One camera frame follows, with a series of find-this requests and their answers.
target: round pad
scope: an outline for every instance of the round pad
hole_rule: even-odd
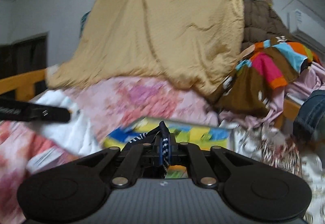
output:
[[[89,167],[55,168],[24,181],[17,199],[24,215],[36,221],[71,222],[95,212],[106,197],[106,186]]]
[[[301,216],[311,201],[311,190],[303,179],[264,166],[238,168],[225,182],[224,195],[235,210],[263,221]]]

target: wooden bed rail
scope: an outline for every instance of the wooden bed rail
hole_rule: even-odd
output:
[[[35,97],[35,83],[45,80],[46,69],[0,79],[0,95],[15,90],[15,99],[29,101]]]
[[[274,126],[278,129],[281,129],[285,119],[289,119],[293,122],[298,116],[300,107],[301,106],[296,102],[292,101],[289,98],[285,98],[283,104],[283,112],[275,119]]]

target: pink cloth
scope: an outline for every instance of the pink cloth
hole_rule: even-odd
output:
[[[297,80],[285,88],[285,93],[306,100],[315,90],[325,90],[325,69],[312,62],[309,69],[304,70]]]
[[[269,124],[274,121],[282,112],[284,97],[287,93],[306,100],[315,90],[325,90],[325,69],[318,63],[312,62],[311,66],[304,70],[297,80],[288,84],[286,87],[279,87],[274,90],[272,102],[270,103],[270,111],[268,115],[259,119],[253,116],[245,116],[234,114],[231,111],[223,110],[219,114],[219,121],[227,120],[238,122],[246,128],[259,127],[262,123]]]
[[[65,94],[90,118],[99,142],[143,116],[218,125],[218,115],[201,96],[158,78],[113,77],[87,89],[70,88]]]

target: blue jeans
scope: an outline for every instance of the blue jeans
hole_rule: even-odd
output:
[[[301,106],[294,121],[293,135],[300,141],[321,140],[324,133],[315,134],[315,130],[325,114],[325,90],[316,90]]]

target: black plastic mount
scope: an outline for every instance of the black plastic mount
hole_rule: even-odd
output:
[[[0,98],[0,120],[68,122],[68,109]]]
[[[24,215],[42,223],[77,221],[100,209],[113,190],[130,188],[139,178],[161,178],[160,137],[149,135],[123,151],[110,147],[31,176],[17,193]],[[302,218],[310,204],[309,186],[288,172],[219,146],[201,151],[176,143],[172,134],[170,144],[171,165],[185,166],[196,186],[214,189],[229,208],[251,220]]]

